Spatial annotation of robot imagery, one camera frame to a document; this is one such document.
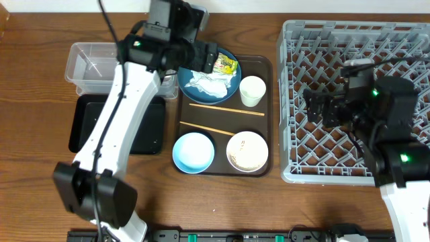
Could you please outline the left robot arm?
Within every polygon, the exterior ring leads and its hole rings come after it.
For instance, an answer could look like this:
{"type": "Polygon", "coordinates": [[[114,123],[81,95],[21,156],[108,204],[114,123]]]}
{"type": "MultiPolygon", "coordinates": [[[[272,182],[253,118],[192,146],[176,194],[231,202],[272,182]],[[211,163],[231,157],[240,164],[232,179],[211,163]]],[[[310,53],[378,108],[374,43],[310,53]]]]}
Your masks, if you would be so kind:
{"type": "Polygon", "coordinates": [[[56,165],[53,180],[65,209],[97,225],[98,241],[105,234],[143,241],[147,225],[135,211],[138,194],[124,182],[132,143],[166,71],[211,73],[218,45],[129,34],[117,49],[120,63],[97,123],[73,163],[56,165]]]}

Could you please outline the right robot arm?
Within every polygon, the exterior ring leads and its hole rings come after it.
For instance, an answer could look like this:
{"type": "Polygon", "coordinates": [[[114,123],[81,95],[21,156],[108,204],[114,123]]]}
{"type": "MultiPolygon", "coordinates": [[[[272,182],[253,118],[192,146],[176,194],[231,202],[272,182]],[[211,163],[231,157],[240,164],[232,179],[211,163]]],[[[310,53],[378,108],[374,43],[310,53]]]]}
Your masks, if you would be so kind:
{"type": "Polygon", "coordinates": [[[429,240],[429,147],[412,136],[418,101],[414,84],[401,77],[359,80],[338,93],[306,89],[308,120],[346,126],[380,189],[397,241],[429,240]]]}

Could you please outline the white paper cup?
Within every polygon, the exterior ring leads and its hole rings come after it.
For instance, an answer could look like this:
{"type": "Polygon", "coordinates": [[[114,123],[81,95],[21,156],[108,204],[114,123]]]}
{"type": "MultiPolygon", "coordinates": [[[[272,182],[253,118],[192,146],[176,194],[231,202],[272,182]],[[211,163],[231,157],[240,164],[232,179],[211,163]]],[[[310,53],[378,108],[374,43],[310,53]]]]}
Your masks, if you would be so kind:
{"type": "Polygon", "coordinates": [[[264,80],[257,76],[245,77],[239,84],[242,103],[247,107],[255,107],[265,95],[267,88],[264,80]]]}

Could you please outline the yellow green snack wrapper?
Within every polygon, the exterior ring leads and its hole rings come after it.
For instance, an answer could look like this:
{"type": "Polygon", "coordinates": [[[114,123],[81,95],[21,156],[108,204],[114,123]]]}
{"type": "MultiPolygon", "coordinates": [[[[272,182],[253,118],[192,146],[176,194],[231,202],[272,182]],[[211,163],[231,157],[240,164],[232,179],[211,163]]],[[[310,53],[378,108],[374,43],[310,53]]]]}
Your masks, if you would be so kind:
{"type": "Polygon", "coordinates": [[[233,60],[225,54],[219,52],[218,58],[214,63],[213,71],[223,75],[234,75],[236,73],[238,65],[239,63],[237,60],[233,60]]]}

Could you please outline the white tissue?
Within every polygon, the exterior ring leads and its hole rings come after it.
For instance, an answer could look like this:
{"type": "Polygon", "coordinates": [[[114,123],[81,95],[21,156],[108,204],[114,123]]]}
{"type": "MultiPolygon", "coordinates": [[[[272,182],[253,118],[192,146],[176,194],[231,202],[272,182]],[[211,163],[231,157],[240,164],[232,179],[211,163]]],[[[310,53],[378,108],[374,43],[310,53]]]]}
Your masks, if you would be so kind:
{"type": "Polygon", "coordinates": [[[192,71],[193,77],[185,84],[185,87],[195,87],[199,92],[204,92],[212,97],[225,97],[234,75],[223,75],[220,73],[200,73],[192,71]]]}

